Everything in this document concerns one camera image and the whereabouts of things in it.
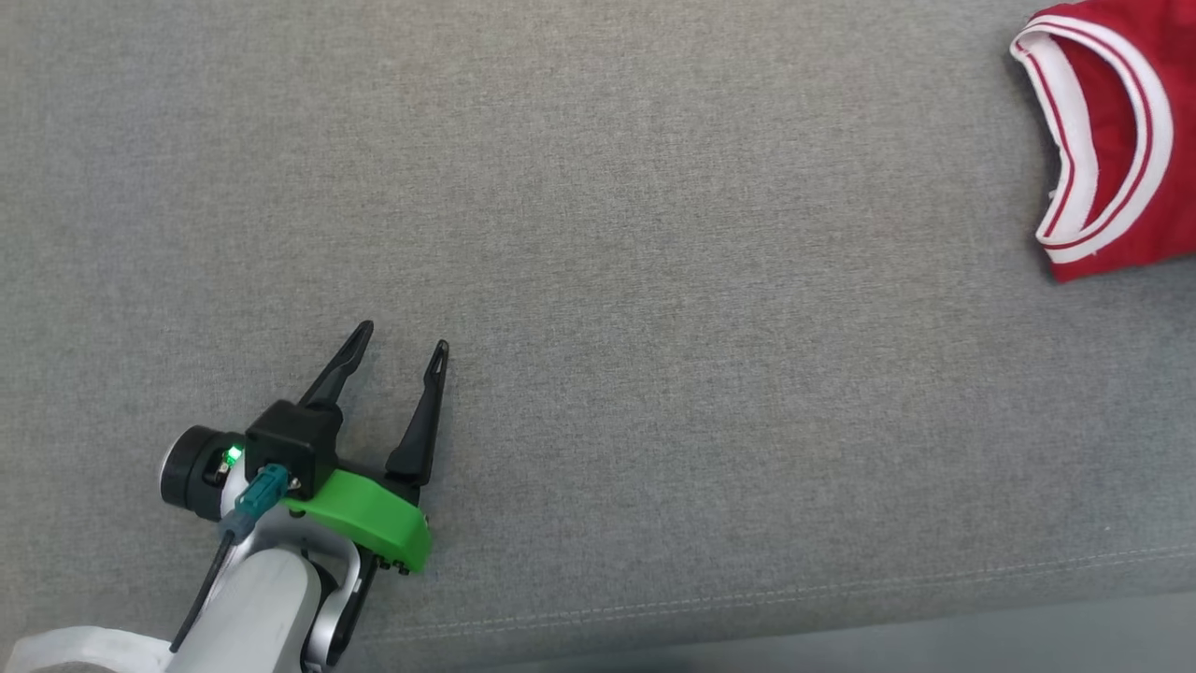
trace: fabric seam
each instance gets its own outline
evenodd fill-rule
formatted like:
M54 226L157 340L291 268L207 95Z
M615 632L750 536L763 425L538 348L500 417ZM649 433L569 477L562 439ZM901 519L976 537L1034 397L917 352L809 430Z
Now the fabric seam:
M1094 568L1109 568L1130 563L1147 563L1155 561L1166 561L1172 558L1194 557L1196 556L1196 551L1170 553L1164 556L1151 556L1145 558L1128 558L1107 563L1085 563L1091 561L1110 559L1125 556L1160 555L1164 552L1173 552L1178 550L1191 550L1194 547L1196 547L1196 543L1174 545L1167 547L1153 547L1153 549L1131 550L1124 552L1100 553L1086 557L1067 558L1061 561L1046 561L1038 563L1007 565L1001 568L982 569L982 570L965 570L965 571L953 571L953 573L933 574L933 575L913 575L913 576L901 576L901 577L887 577L880 580L862 580L856 582L822 585L817 587L792 587L788 589L774 589L768 592L728 594L724 596L706 596L696 599L682 599L675 601L634 604L627 606L596 607L586 610L542 613L542 614L450 622L444 624L428 624L425 626L410 626L401 629L395 632L396 636L361 635L358 638L358 641L383 643L383 642L410 642L410 641L435 640L435 638L464 637L464 636L472 636L481 634L494 634L494 632L529 630L529 629L548 629L569 624L612 622L618 619L636 619L636 618L654 617L660 614L678 614L685 612L701 612L701 611L718 610L718 608L744 608L744 607L755 607L761 605L774 605L781 602L800 602L805 600L816 600L816 599L826 599L826 598L859 595L859 594L872 594L887 591L916 589L922 587L935 587L944 585L969 585L969 583L990 582L1005 579L1031 577L1037 575L1067 573L1072 570L1090 570ZM1068 565L1066 568L1054 568L1049 570L1032 570L1046 565L1062 565L1062 564L1079 564L1079 565ZM968 577L969 575L977 575L977 577ZM895 585L895 586L878 587L874 585ZM835 589L843 589L843 588L853 588L853 589L847 592L835 592ZM757 599L767 599L770 596L785 596L785 598L777 598L771 600L757 600ZM689 607L678 608L677 606L689 606ZM675 610L664 610L664 611L654 610L659 607L670 607ZM618 613L627 612L628 614L605 614L612 612L618 612ZM493 626L498 624L512 624L518 622L533 622L533 624Z

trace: black cable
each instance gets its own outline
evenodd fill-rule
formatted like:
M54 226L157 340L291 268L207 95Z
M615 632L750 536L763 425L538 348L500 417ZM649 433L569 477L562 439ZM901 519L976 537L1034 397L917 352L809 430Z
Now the black cable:
M195 602L191 604L190 612L187 613L187 619L183 620L183 625L178 628L178 635L170 643L170 651L177 653L178 648L183 644L183 640L187 638L187 634L190 632L191 626L195 625L195 620L200 617L200 611L203 610L203 602L208 600L208 593L212 592L212 585L216 581L216 575L220 574L220 567L224 565L226 558L228 558L228 550L232 549L233 532L228 531L220 538L220 549L216 550L216 557L212 559L212 568L208 568L208 576L203 579L203 586L200 587L200 594L195 596Z

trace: white collar trim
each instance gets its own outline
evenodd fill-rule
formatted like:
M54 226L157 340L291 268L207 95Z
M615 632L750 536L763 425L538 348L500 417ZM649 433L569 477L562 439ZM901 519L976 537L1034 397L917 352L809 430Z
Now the white collar trim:
M1052 36L1076 42L1109 62L1134 109L1134 160L1121 189L1094 218L1091 209L1099 166L1088 105L1072 63ZM1037 237L1052 262L1073 262L1116 240L1146 210L1171 160L1171 104L1146 56L1121 35L1091 22L1037 17L1013 41L1011 51L1030 74L1061 155L1058 186Z

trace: green bracket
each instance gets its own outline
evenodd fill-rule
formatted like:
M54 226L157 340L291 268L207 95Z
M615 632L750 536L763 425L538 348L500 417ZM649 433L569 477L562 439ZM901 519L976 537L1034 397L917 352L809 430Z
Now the green bracket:
M283 498L282 504L411 573L428 559L432 534L423 513L373 479L336 470L310 501Z

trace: gray cloth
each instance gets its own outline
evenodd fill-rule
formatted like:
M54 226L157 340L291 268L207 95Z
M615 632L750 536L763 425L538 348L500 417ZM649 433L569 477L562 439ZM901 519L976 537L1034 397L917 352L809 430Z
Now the gray cloth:
M344 671L1196 588L1196 261L1066 286L1042 2L11 0L0 647L170 637L185 428L452 343L427 571Z
M109 673L110 671L110 668L92 666L90 663L67 663L62 666L51 666L49 668L39 668L38 673Z

